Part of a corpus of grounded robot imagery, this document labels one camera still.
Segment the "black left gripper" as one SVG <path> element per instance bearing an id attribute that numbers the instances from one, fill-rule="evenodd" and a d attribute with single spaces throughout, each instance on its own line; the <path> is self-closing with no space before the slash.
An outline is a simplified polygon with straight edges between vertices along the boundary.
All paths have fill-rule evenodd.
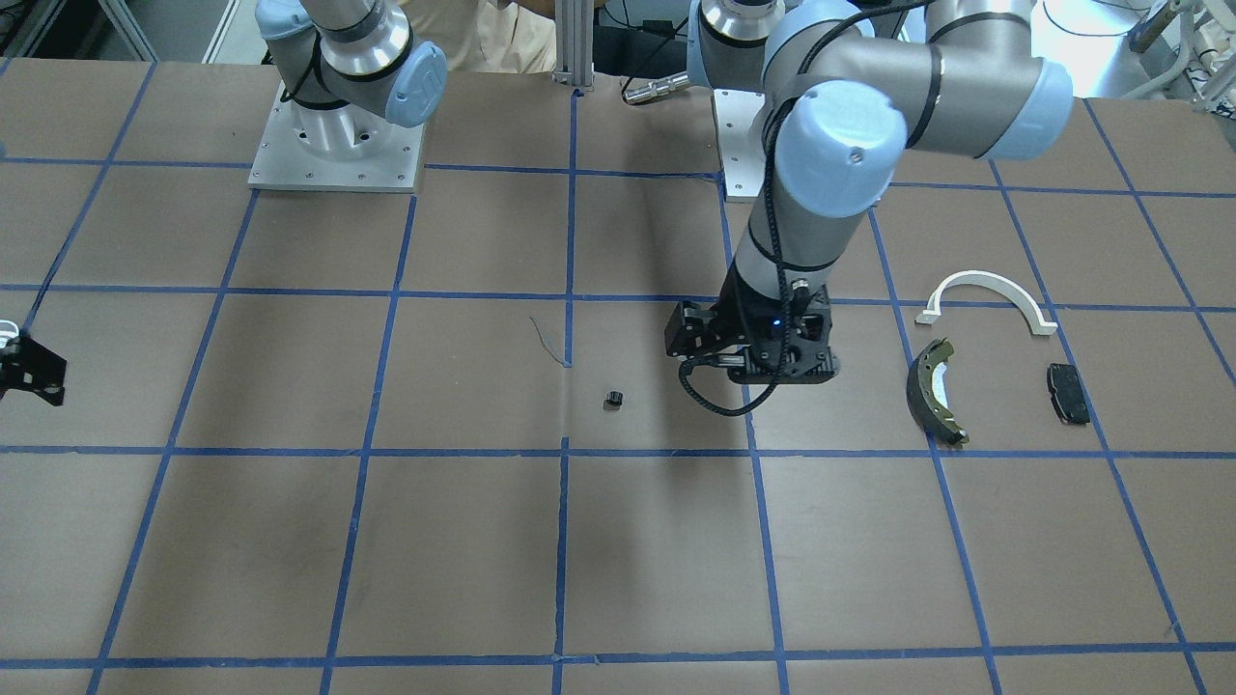
<path id="1" fill-rule="evenodd" d="M 790 312 L 777 289 L 751 289 L 739 271 L 728 270 L 714 304 L 679 302 L 662 330 L 667 356 L 697 359 L 726 369 L 739 385 L 817 385 L 839 373 L 829 348 L 831 305 L 824 286 L 810 291 L 806 279 L 789 279 Z"/>

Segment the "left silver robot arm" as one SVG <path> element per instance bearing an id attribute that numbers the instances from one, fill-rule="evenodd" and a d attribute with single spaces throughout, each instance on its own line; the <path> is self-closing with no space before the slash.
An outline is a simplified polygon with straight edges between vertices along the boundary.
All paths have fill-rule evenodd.
<path id="1" fill-rule="evenodd" d="M 831 270 L 902 155 L 1032 160 L 1073 106 L 1064 66 L 1031 52 L 1030 1 L 927 1 L 926 37 L 878 37 L 848 1 L 696 1 L 688 80 L 755 92 L 765 157 L 747 232 L 712 305 L 680 303 L 665 329 L 681 371 L 747 385 L 822 383 Z"/>

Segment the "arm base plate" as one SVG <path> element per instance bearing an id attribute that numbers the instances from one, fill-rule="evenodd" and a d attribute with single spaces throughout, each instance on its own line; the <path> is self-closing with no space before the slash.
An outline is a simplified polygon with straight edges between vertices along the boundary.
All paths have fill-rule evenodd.
<path id="1" fill-rule="evenodd" d="M 307 109 L 282 101 L 283 88 L 274 88 L 248 185 L 278 192 L 417 192 L 424 125 L 400 127 L 356 105 Z"/>
<path id="2" fill-rule="evenodd" d="M 768 98 L 756 92 L 714 92 L 716 148 L 727 203 L 753 203 L 768 188 L 764 124 Z"/>

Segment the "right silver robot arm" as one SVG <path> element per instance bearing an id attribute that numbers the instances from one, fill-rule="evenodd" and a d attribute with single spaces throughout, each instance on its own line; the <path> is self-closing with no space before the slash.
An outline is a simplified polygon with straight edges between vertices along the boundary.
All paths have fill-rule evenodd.
<path id="1" fill-rule="evenodd" d="M 262 193 L 414 202 L 444 56 L 388 1 L 256 14 L 273 66 L 4 59 L 4 416 L 174 408 Z"/>

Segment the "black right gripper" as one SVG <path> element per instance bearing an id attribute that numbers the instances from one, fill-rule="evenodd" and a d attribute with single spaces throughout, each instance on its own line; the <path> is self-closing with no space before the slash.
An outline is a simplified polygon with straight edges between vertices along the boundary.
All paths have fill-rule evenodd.
<path id="1" fill-rule="evenodd" d="M 52 406 L 66 403 L 68 361 L 27 333 L 11 338 L 1 352 L 1 399 L 10 391 L 35 393 Z"/>

